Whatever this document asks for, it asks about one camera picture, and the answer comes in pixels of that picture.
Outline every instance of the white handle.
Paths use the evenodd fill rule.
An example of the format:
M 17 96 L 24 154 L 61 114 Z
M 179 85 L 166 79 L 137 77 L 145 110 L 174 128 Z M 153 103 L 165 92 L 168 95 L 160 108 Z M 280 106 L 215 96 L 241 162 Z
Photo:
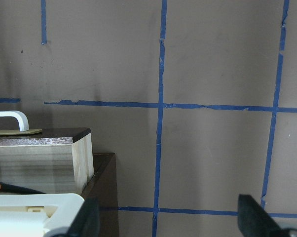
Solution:
M 19 130 L 21 132 L 29 130 L 28 119 L 26 115 L 20 111 L 0 111 L 0 117 L 14 117 L 18 120 Z

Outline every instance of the curved white handle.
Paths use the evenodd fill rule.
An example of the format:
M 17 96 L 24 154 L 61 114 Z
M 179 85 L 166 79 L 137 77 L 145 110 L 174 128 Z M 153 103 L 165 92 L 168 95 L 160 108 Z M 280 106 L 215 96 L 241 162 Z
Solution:
M 21 132 L 29 130 L 28 119 L 26 115 L 20 111 L 0 111 L 0 117 L 14 117 L 18 120 L 19 130 Z

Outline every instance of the handle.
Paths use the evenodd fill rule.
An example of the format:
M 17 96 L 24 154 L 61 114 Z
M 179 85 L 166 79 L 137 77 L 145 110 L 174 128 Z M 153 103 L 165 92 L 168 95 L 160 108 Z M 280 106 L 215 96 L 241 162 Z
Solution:
M 20 111 L 0 111 L 0 117 L 14 117 L 18 120 L 19 130 L 21 132 L 29 130 L 28 119 L 23 112 Z

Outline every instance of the white plastic object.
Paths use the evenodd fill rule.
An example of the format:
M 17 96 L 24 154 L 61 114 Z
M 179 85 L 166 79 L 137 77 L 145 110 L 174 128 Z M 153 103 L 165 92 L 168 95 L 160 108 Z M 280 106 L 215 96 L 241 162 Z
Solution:
M 14 117 L 18 120 L 19 130 L 21 132 L 29 130 L 28 119 L 23 112 L 13 110 L 13 111 L 0 111 L 0 117 Z
M 66 232 L 83 203 L 77 194 L 0 195 L 0 237 Z

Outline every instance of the dark wooden lid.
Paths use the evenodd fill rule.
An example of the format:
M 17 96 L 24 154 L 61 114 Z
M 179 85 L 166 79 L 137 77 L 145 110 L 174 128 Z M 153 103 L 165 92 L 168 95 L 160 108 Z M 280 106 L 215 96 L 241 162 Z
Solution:
M 2 136 L 0 146 L 72 144 L 90 133 L 90 128 L 48 128 L 30 136 Z

